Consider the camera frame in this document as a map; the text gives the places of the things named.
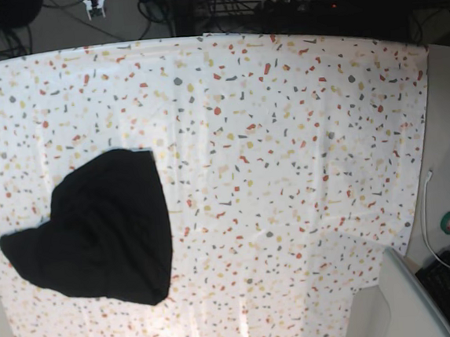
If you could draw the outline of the black t-shirt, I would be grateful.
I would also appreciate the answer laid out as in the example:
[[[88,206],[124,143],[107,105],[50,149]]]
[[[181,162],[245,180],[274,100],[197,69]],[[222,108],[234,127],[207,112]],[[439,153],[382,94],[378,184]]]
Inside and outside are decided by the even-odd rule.
[[[68,174],[50,203],[49,221],[0,238],[19,276],[72,298],[166,299],[173,243],[152,152],[100,154]]]

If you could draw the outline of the terrazzo patterned tablecloth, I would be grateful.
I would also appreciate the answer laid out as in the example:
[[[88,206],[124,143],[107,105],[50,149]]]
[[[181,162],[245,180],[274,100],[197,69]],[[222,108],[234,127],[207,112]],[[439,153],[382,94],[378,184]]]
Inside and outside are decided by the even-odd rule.
[[[15,337],[346,337],[353,296],[405,253],[425,137],[427,48],[203,35],[0,63],[0,236],[112,148],[149,149],[169,207],[158,306],[71,299],[0,251]]]

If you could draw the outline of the grey laptop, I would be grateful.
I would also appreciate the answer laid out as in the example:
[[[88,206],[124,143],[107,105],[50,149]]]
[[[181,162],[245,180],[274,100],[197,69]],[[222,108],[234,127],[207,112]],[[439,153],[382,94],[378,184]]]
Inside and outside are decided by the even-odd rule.
[[[394,249],[386,249],[379,288],[390,308],[385,337],[450,337],[450,324]]]

